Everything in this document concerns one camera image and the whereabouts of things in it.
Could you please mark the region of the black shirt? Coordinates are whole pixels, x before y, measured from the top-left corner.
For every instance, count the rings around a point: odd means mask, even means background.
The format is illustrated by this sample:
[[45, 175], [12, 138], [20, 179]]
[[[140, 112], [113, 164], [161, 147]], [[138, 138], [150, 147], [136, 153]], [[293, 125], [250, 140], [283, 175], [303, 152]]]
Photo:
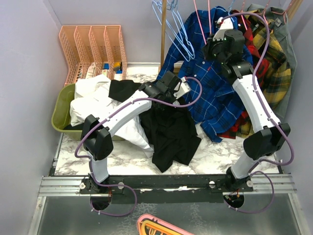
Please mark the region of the black shirt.
[[173, 162], [189, 165], [201, 142], [187, 108], [157, 102], [123, 125], [116, 136], [146, 150], [160, 172]]

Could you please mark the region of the pink wire hanger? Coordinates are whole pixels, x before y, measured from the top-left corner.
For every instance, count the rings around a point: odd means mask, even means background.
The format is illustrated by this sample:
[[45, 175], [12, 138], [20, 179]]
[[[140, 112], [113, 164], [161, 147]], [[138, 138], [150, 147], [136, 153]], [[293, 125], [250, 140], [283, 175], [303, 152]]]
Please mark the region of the pink wire hanger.
[[[207, 39], [206, 39], [204, 31], [203, 31], [203, 27], [202, 27], [202, 24], [201, 24], [199, 13], [198, 13], [198, 8], [197, 8], [196, 1], [193, 0], [193, 3], [194, 3], [195, 12], [196, 12], [196, 15], [197, 15], [198, 23], [199, 23], [199, 26], [200, 26], [201, 34], [202, 34], [202, 37], [203, 37], [203, 41], [204, 41], [204, 44], [206, 45], [207, 44]], [[207, 5], [208, 5], [209, 33], [211, 34], [212, 33], [212, 24], [211, 24], [210, 0], [207, 1]]]

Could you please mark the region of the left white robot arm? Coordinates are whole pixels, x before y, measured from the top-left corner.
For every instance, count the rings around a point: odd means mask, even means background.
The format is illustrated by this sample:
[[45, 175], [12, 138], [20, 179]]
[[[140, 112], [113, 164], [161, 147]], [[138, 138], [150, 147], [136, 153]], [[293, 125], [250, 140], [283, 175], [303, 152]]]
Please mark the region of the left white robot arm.
[[107, 157], [113, 151], [112, 137], [131, 119], [151, 109], [153, 102], [170, 107], [180, 107], [178, 99], [190, 91], [185, 78], [178, 78], [167, 71], [156, 82], [145, 82], [124, 102], [109, 112], [105, 119], [99, 121], [89, 115], [85, 119], [81, 146], [87, 151], [85, 158], [89, 159], [91, 187], [97, 193], [103, 193], [107, 187], [116, 187], [118, 184], [109, 184]]

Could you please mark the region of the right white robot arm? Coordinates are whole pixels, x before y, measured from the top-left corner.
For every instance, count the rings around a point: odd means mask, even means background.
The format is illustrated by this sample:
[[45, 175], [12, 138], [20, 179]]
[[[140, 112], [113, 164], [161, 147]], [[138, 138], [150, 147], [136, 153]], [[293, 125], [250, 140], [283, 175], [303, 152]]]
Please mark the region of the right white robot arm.
[[253, 135], [243, 142], [244, 151], [228, 168], [224, 185], [229, 191], [238, 190], [260, 161], [280, 150], [291, 128], [274, 115], [253, 77], [252, 65], [243, 59], [245, 38], [241, 31], [219, 29], [207, 39], [203, 48], [206, 59], [213, 59], [222, 68], [223, 76], [241, 99], [253, 127]]

